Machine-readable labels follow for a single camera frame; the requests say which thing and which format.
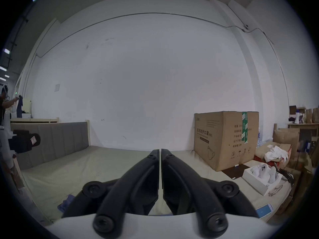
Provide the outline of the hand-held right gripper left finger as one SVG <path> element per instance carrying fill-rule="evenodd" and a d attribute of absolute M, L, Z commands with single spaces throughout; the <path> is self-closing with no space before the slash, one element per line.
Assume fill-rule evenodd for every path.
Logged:
<path fill-rule="evenodd" d="M 159 164 L 160 151 L 155 149 L 119 179 L 87 182 L 62 219 L 95 214 L 97 234 L 121 234 L 127 212 L 148 215 L 158 200 Z"/>

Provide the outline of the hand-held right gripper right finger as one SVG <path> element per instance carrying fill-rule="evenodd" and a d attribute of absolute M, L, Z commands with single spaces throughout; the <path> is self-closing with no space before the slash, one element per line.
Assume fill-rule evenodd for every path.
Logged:
<path fill-rule="evenodd" d="M 233 181 L 200 177 L 168 149 L 161 150 L 163 199 L 173 215 L 196 213 L 201 235 L 222 235 L 226 214 L 259 218 L 248 198 Z"/>

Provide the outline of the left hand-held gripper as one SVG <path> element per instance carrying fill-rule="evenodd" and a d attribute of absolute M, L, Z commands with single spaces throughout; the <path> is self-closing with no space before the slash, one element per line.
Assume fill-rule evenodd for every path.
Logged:
<path fill-rule="evenodd" d="M 28 130 L 11 131 L 10 124 L 0 126 L 1 154 L 6 164 L 14 164 L 15 153 L 31 151 L 33 147 L 39 146 L 41 137 L 37 133 Z"/>

